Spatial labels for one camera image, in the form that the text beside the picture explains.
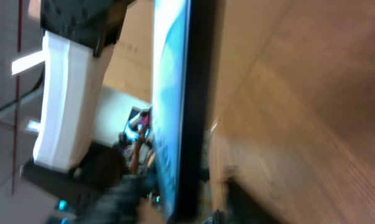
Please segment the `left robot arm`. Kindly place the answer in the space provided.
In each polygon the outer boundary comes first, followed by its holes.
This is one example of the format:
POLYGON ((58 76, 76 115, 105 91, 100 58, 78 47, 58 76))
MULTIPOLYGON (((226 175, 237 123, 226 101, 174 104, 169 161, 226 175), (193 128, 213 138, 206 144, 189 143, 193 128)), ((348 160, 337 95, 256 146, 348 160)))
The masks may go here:
POLYGON ((40 5, 45 62, 42 112, 24 179, 81 214, 121 177, 117 150, 92 139, 103 78, 126 0, 46 0, 40 5))

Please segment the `Samsung Galaxy smartphone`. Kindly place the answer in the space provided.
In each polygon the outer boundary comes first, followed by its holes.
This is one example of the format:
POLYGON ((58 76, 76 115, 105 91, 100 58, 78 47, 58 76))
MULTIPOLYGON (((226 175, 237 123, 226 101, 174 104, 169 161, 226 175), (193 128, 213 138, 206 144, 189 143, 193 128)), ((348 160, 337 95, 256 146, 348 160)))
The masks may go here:
POLYGON ((167 223, 195 219, 218 1, 159 0, 153 19, 153 149, 167 223))

